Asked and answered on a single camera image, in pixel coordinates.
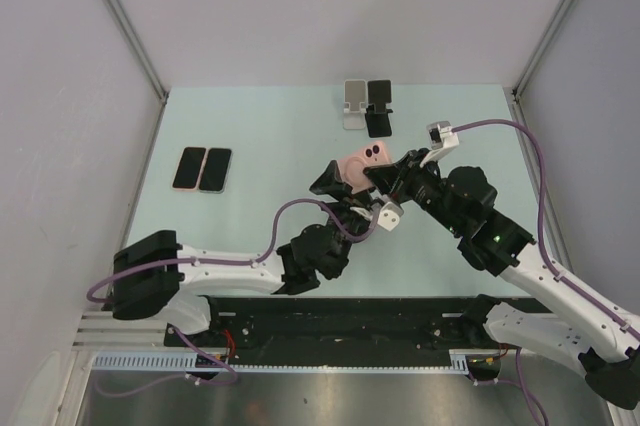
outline black phone holder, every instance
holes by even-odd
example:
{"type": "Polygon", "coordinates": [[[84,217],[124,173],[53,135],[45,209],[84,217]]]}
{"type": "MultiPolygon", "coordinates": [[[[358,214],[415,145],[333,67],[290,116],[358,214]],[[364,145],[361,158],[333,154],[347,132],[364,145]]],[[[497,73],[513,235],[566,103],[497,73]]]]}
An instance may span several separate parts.
{"type": "Polygon", "coordinates": [[[387,108],[391,102],[391,81],[379,79],[367,83],[369,105],[364,118],[367,122],[367,130],[370,138],[386,138],[391,136],[391,123],[389,113],[392,109],[387,108]]]}

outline white table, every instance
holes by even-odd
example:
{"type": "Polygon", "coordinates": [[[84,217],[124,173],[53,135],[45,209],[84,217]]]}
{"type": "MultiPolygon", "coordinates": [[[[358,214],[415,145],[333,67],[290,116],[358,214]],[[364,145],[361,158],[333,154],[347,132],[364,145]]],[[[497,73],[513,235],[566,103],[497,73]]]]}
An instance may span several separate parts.
{"type": "MultiPolygon", "coordinates": [[[[384,140],[394,160],[409,149],[428,146],[429,123],[510,119],[498,85],[394,86],[391,107],[393,136],[384,140]]],[[[174,229],[179,242],[198,248],[264,251],[275,211],[290,199],[314,197],[308,188],[331,159],[372,141],[366,129],[343,129],[342,108],[341,86],[174,88],[129,244],[159,229],[174,229]],[[186,146],[233,150],[222,194],[171,188],[186,146]]],[[[515,131],[489,126],[460,136],[462,145],[441,162],[443,175],[456,166],[481,166],[498,189],[496,207],[534,232],[536,201],[515,131]]],[[[305,296],[526,296],[471,268],[457,251],[457,240],[417,205],[407,203],[404,209],[393,232],[376,231],[353,247],[342,277],[321,278],[321,287],[305,296]]],[[[295,206],[283,215],[277,245],[309,224],[324,224],[325,218],[315,206],[295,206]]]]}

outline white wall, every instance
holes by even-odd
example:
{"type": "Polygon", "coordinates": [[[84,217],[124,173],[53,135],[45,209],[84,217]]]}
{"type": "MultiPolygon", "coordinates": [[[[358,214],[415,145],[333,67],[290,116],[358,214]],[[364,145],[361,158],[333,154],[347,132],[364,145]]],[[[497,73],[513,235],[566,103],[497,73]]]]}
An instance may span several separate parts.
{"type": "Polygon", "coordinates": [[[172,86],[512,86],[559,0],[122,0],[172,86]]]}
{"type": "Polygon", "coordinates": [[[578,0],[525,91],[577,272],[640,313],[640,0],[578,0]]]}
{"type": "Polygon", "coordinates": [[[0,11],[8,424],[43,358],[68,351],[84,292],[109,271],[159,104],[101,0],[0,0],[0,11]]]}

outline gray wall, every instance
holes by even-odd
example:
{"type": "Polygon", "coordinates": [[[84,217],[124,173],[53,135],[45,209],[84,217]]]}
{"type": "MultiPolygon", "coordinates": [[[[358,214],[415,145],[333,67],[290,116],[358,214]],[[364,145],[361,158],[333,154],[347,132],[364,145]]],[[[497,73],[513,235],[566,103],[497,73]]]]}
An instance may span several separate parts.
{"type": "MultiPolygon", "coordinates": [[[[8,424],[44,358],[58,352],[64,365],[84,292],[110,269],[159,105],[102,0],[0,0],[0,11],[0,424],[8,424]]],[[[57,390],[55,374],[45,386],[57,390]]]]}
{"type": "Polygon", "coordinates": [[[640,313],[640,0],[578,0],[523,109],[576,271],[640,313]]]}

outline phone screen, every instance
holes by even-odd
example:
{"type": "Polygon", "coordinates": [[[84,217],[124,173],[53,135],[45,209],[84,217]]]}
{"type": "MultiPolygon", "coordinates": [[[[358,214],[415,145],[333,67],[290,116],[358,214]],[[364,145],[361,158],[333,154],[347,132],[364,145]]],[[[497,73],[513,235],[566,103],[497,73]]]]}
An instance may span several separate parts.
{"type": "Polygon", "coordinates": [[[224,183],[229,171],[231,150],[223,148],[211,148],[204,163],[202,177],[200,178],[200,191],[220,193],[224,190],[224,183]]]}
{"type": "Polygon", "coordinates": [[[174,189],[196,189],[206,152],[205,148],[184,148],[173,178],[174,189]]]}

